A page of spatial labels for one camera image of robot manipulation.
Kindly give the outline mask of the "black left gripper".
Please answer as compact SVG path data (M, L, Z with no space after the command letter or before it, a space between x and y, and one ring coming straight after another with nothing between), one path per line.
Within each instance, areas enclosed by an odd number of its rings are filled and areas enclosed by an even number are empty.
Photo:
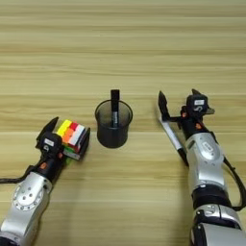
M37 136L37 141L40 141L41 137L46 132L52 132L59 118L55 117L50 120L40 131ZM58 179L62 172L64 165L69 160L80 160L86 153L87 146L89 144L90 128L86 128L79 140L79 151L78 153L72 151L68 147L60 146L59 148L53 149L44 146L42 148L43 153L41 154L39 163L34 168L34 172L47 179L52 184Z

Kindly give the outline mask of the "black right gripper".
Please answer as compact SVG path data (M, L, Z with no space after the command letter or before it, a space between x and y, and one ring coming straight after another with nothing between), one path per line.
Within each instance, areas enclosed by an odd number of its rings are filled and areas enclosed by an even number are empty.
M202 94L194 88L191 91L194 95ZM159 92L158 103L160 113L162 115L162 126L171 138L175 138L176 135L169 125L170 122L178 125L178 127L183 131L185 138L190 138L192 135L199 133L209 132L203 123L203 117L206 114L214 114L214 109L208 108L206 111L192 111L188 107L182 107L179 116L171 116L168 112L167 101L162 91Z

